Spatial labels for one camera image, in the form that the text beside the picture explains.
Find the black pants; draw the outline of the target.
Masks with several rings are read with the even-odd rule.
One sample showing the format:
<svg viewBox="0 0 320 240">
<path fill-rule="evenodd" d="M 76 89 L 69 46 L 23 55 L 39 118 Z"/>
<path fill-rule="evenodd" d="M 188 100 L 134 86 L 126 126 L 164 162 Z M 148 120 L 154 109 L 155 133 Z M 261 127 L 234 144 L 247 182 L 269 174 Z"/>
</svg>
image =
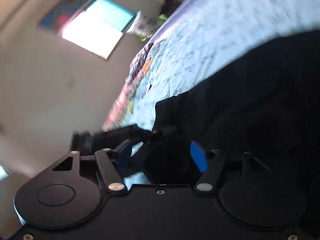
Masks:
<svg viewBox="0 0 320 240">
<path fill-rule="evenodd" d="M 121 206 L 133 229 L 229 239 L 254 229 L 319 235 L 319 31 L 252 49 L 156 105 L 155 129 L 176 133 L 144 148 L 154 183 Z"/>
</svg>

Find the colourful floral bed cover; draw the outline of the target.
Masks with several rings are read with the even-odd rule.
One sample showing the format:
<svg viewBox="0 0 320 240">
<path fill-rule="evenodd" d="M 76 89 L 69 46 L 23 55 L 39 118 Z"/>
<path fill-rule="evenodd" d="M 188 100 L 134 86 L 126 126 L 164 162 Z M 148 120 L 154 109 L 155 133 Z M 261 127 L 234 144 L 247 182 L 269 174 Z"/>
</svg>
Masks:
<svg viewBox="0 0 320 240">
<path fill-rule="evenodd" d="M 147 44 L 137 53 L 130 63 L 129 75 L 125 79 L 125 84 L 107 115 L 102 126 L 103 131 L 110 131 L 122 127 L 126 117 L 132 112 L 133 101 L 138 86 L 148 73 L 152 63 L 150 51 L 153 46 L 153 43 Z"/>
</svg>

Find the floral white pillow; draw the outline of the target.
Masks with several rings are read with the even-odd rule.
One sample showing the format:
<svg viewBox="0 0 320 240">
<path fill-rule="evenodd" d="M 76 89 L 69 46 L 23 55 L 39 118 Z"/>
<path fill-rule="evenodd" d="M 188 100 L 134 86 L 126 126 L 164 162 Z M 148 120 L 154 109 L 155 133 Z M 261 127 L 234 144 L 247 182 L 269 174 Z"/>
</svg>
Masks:
<svg viewBox="0 0 320 240">
<path fill-rule="evenodd" d="M 158 29 L 159 21 L 157 17 L 149 17 L 138 13 L 127 33 L 141 38 L 150 38 Z"/>
</svg>

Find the white script-print bed sheet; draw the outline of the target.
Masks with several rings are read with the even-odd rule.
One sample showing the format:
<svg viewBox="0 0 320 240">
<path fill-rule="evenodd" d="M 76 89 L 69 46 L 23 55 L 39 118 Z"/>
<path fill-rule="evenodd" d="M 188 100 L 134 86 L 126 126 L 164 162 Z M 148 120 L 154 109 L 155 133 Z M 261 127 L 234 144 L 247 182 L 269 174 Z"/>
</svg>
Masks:
<svg viewBox="0 0 320 240">
<path fill-rule="evenodd" d="M 126 124 L 319 177 L 319 0 L 190 0 L 161 33 Z"/>
</svg>

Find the green plastic chair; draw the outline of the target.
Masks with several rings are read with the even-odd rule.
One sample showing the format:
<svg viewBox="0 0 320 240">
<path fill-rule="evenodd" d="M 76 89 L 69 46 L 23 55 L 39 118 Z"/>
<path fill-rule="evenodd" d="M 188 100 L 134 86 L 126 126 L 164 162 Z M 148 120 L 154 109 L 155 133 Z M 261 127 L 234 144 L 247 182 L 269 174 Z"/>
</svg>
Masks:
<svg viewBox="0 0 320 240">
<path fill-rule="evenodd" d="M 136 36 L 141 41 L 150 39 L 167 19 L 168 17 L 165 14 L 161 14 L 158 17 L 140 14 L 136 22 Z"/>
</svg>

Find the window with frame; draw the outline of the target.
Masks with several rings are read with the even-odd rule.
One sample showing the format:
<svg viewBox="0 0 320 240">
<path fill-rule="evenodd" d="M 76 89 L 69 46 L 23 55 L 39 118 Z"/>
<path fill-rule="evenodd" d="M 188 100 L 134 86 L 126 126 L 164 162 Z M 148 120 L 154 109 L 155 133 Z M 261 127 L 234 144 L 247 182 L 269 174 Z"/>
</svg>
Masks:
<svg viewBox="0 0 320 240">
<path fill-rule="evenodd" d="M 39 26 L 108 59 L 137 15 L 112 0 L 60 0 Z"/>
</svg>

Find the dark bag by wall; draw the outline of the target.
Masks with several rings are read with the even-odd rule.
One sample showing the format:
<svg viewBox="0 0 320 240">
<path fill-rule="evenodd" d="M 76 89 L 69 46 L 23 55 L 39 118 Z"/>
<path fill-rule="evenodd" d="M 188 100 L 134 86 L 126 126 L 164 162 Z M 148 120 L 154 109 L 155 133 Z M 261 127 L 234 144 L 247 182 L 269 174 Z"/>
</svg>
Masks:
<svg viewBox="0 0 320 240">
<path fill-rule="evenodd" d="M 164 0 L 161 6 L 160 15 L 171 16 L 181 5 L 179 0 Z"/>
</svg>

